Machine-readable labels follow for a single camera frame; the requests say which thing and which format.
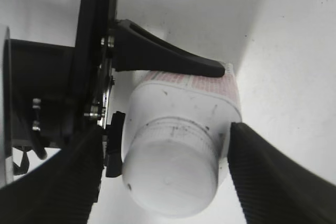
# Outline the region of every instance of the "white surface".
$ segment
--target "white surface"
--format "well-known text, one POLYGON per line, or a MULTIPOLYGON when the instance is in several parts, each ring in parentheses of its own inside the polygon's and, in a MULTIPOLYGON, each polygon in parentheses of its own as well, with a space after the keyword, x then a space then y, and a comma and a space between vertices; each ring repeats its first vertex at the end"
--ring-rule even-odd
MULTIPOLYGON (((79 0, 0 0, 14 38, 73 45, 79 0)), ((120 0, 119 18, 183 49, 231 61, 244 121, 304 167, 336 184, 335 0, 120 0)), ((118 75, 124 108, 133 76, 118 75)), ((244 223, 232 181, 198 216, 158 219, 120 178, 103 179, 89 223, 244 223)))

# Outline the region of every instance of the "bottle label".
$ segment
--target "bottle label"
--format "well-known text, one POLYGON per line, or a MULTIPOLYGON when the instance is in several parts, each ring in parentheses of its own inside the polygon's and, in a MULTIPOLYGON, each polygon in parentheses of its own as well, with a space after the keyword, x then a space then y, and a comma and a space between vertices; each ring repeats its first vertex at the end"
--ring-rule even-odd
POLYGON ((225 74, 220 78, 204 76, 190 76, 186 74, 151 71, 145 78, 146 81, 171 83, 188 90, 201 91, 216 97, 226 97, 240 110, 240 100, 236 77, 231 63, 224 63, 225 74))

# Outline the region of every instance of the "screw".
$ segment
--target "screw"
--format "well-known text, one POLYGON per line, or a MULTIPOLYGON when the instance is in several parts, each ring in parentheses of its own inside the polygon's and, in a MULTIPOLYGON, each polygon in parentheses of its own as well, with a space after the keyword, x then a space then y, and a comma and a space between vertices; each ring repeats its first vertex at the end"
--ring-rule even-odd
POLYGON ((41 131, 40 128, 40 122, 39 121, 33 121, 33 127, 31 128, 33 131, 41 131))
MULTIPOLYGON (((101 45, 101 46, 104 46, 104 45, 105 45, 105 38, 104 38, 104 37, 101 38, 101 40, 100 40, 100 45, 101 45)), ((109 37, 107 38, 107 46, 108 46, 108 48, 113 48, 113 47, 114 47, 114 37, 109 36, 109 37)))

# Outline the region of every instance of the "dirt speck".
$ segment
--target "dirt speck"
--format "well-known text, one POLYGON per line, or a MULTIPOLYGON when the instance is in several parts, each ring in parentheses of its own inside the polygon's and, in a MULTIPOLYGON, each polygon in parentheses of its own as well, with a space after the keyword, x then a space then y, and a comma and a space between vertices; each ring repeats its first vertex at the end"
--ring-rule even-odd
POLYGON ((212 109, 211 115, 215 115, 218 105, 216 104, 212 109))

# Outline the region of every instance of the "bolt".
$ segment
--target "bolt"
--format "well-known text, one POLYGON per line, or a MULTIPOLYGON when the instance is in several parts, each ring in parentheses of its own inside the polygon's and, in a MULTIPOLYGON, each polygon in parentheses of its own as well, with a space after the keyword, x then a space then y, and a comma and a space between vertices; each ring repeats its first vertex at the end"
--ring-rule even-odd
POLYGON ((33 99, 33 109, 37 109, 37 110, 41 109, 41 99, 40 98, 33 99))
POLYGON ((31 129, 33 131, 41 131, 41 128, 40 128, 40 122, 39 121, 33 121, 33 127, 31 127, 31 129))
POLYGON ((101 113, 99 113, 99 106, 92 105, 90 108, 90 112, 85 112, 84 116, 89 118, 90 120, 100 120, 102 116, 105 116, 106 108, 103 107, 101 109, 101 113))
MULTIPOLYGON (((100 40, 100 45, 101 45, 101 46, 104 46, 104 45, 105 45, 105 38, 104 38, 104 37, 101 38, 101 40, 100 40)), ((113 47, 114 47, 114 37, 109 36, 109 37, 107 38, 107 46, 108 46, 108 48, 113 48, 113 47)))

